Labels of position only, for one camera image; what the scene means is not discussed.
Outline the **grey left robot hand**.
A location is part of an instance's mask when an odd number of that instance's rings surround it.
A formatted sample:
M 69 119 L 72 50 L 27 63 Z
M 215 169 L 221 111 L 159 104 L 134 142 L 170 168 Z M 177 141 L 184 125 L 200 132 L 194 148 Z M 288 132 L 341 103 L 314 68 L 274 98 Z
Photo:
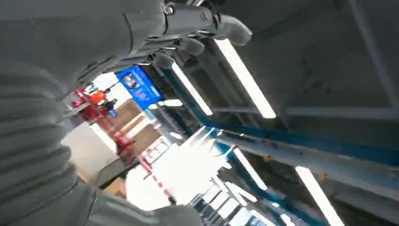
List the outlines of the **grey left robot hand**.
M 238 19 L 163 0 L 3 0 L 0 3 L 0 223 L 3 226 L 200 226 L 175 205 L 144 211 L 87 185 L 62 145 L 64 98 L 104 72 L 203 45 L 247 44 Z

